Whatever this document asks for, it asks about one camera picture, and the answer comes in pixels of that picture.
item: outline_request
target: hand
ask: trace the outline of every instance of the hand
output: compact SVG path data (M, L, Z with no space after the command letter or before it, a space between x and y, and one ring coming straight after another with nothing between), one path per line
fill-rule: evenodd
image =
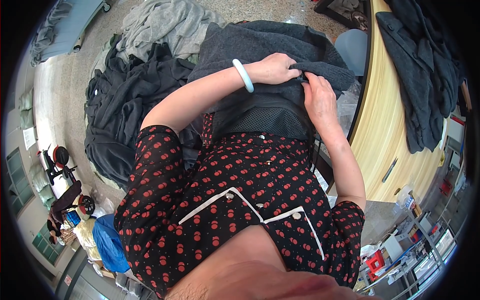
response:
M282 84L301 75L300 70L288 69L295 63L287 54L274 53L261 61L246 64L244 68L254 84Z
M336 96L330 83L322 76L305 72L309 83L302 83L305 91L305 108L318 133L334 133L340 128L336 115Z

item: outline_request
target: snap button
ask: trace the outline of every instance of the snap button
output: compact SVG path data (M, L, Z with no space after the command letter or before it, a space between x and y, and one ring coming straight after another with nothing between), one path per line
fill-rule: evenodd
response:
M301 214L300 213L293 213L292 218L295 219L295 220L299 220L301 218Z

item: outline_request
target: wooden desk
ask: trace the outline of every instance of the wooden desk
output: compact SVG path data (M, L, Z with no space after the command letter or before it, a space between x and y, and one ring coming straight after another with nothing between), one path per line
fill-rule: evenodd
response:
M397 73L375 18L377 12L391 10L384 0L370 0L369 7L368 70L348 140L365 181L367 200L395 202L395 191L406 184L411 185L422 199L433 180L442 150L436 147L432 153L425 148L422 152L410 154ZM396 157L397 164L382 183ZM336 195L333 180L327 194Z

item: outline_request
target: tiled floor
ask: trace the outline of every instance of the tiled floor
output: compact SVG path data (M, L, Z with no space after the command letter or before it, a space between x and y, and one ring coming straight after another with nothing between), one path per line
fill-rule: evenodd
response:
M142 0L113 1L107 13L99 12L85 31L82 49L71 55L59 55L40 64L35 77L35 120L38 145L46 149L50 143L65 146L72 164L78 165L76 177L97 189L115 206L124 193L99 180L91 171L84 152L85 88L89 72L101 46L119 33L122 20L130 7ZM198 0L207 9L223 15L227 22L273 20L309 25L330 36L338 36L346 28L313 11L309 0ZM394 204L367 204L362 245L376 242L396 219Z

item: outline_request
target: scooter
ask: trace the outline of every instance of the scooter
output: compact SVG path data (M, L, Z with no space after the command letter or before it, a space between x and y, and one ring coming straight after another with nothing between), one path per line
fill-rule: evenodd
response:
M65 147L56 146L53 149L53 160L48 155L48 150L50 149L50 144L46 150L41 150L36 153L37 156L42 155L45 164L47 165L47 175L51 185L54 185L53 179L57 176L62 175L64 179L70 178L72 182L77 181L75 176L73 176L73 171L75 171L75 167L69 168L67 167L67 163L69 160L69 154Z

